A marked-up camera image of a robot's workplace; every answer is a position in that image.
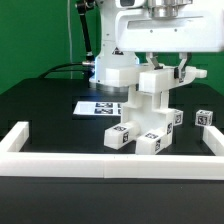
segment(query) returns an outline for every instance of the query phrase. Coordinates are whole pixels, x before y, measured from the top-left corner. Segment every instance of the cable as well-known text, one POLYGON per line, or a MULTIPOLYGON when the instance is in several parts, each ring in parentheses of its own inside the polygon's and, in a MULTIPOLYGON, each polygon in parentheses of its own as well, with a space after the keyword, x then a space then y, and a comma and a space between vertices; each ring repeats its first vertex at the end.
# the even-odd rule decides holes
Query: cable
POLYGON ((69 56, 70 56, 70 63, 73 62, 73 42, 72 42, 72 30, 71 30, 71 0, 68 0, 67 3, 67 19, 68 19, 68 36, 69 36, 69 56))
POLYGON ((43 74, 39 75, 39 79, 43 79, 45 78, 49 73, 56 71, 57 69, 60 68, 66 68, 66 67, 72 67, 72 66, 80 66, 82 65, 82 62, 77 62, 77 63, 67 63, 67 64, 62 64, 62 65, 57 65, 49 70, 47 70, 46 72, 44 72, 43 74))

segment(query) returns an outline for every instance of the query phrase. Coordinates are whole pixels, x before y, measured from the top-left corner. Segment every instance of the white block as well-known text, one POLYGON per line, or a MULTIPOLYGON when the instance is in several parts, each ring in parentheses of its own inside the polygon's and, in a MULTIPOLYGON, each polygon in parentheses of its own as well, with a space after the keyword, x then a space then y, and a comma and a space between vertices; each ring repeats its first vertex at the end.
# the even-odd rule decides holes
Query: white block
POLYGON ((183 123, 183 116, 184 116, 184 112, 183 111, 175 110, 173 125, 174 126, 181 125, 183 123))
POLYGON ((155 155, 164 147, 164 136, 166 134, 158 130, 151 130, 137 139, 136 151, 137 155, 155 155))
POLYGON ((139 132, 140 128, 137 122, 120 123, 105 131, 104 145, 113 149, 119 149, 136 139, 139 132))
POLYGON ((212 111, 199 110, 196 113, 195 125, 196 126, 210 126, 212 124, 212 111))
POLYGON ((17 122, 0 142, 0 153, 19 152, 29 137, 29 123, 17 122))
POLYGON ((224 156, 224 135, 216 127, 204 127, 203 141, 216 156, 224 156))
POLYGON ((138 83, 140 72, 152 69, 153 67, 148 64, 134 65, 125 68, 107 68, 105 85, 114 87, 135 85, 138 83))

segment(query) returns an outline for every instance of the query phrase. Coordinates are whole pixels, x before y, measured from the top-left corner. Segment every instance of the black table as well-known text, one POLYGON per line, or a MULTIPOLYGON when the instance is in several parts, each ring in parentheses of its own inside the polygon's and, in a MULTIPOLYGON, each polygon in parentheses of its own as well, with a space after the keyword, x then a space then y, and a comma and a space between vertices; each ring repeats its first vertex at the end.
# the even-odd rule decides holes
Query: black table
MULTIPOLYGON (((72 115, 77 101, 125 102, 126 93, 88 88, 87 80, 27 79, 0 96, 0 136, 30 122, 25 152, 134 153, 103 146, 116 117, 72 115)), ((170 107, 184 111, 173 144, 160 154, 213 156, 194 125, 199 109, 214 112, 223 132, 224 97, 202 84, 170 91, 170 107)), ((197 180, 0 177, 0 223, 223 223, 224 182, 197 180)))

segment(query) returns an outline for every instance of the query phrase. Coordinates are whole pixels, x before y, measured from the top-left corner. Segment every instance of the green wall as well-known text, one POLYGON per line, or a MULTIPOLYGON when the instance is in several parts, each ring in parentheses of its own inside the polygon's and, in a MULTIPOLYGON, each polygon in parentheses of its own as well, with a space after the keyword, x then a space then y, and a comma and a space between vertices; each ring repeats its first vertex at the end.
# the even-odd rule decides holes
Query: green wall
MULTIPOLYGON (((72 2, 73 58, 85 57, 79 17, 72 2)), ((87 14, 93 51, 100 50, 99 11, 87 14)), ((176 65, 176 54, 161 54, 160 62, 176 65)), ((5 0, 0 3, 0 93, 22 79, 69 62, 67 0, 5 0)), ((224 94, 224 54, 193 54, 191 65, 208 70, 205 80, 224 94)), ((69 74, 57 74, 70 77, 69 74)))

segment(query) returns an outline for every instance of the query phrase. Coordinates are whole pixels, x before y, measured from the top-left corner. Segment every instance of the black and white pattern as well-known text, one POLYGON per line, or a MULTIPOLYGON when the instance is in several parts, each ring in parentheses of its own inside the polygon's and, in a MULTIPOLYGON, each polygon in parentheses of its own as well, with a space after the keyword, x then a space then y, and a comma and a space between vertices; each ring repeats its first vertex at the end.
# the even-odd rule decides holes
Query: black and white pattern
POLYGON ((198 116, 198 120, 197 120, 197 123, 199 125, 206 125, 208 122, 208 117, 205 117, 205 116, 198 116))
POLYGON ((124 133, 124 135, 123 135, 123 143, 128 141, 128 135, 129 135, 129 132, 124 133))
POLYGON ((158 136, 158 135, 155 135, 155 134, 152 134, 152 133, 148 133, 145 137, 147 137, 147 138, 151 138, 151 139, 156 139, 156 138, 158 138, 159 136, 158 136))
POLYGON ((115 128, 114 128, 116 131, 125 131, 127 128, 125 128, 125 127, 122 127, 122 126, 116 126, 115 128))
POLYGON ((96 103, 96 107, 113 108, 113 103, 96 103))
POLYGON ((168 124, 168 126, 167 126, 167 134, 170 134, 172 132, 172 128, 173 128, 172 123, 168 124))
POLYGON ((161 139, 159 139, 159 140, 156 142, 156 148, 155 148, 155 151, 160 150, 160 145, 161 145, 161 139))
POLYGON ((113 109, 96 108, 95 114, 113 114, 113 109))

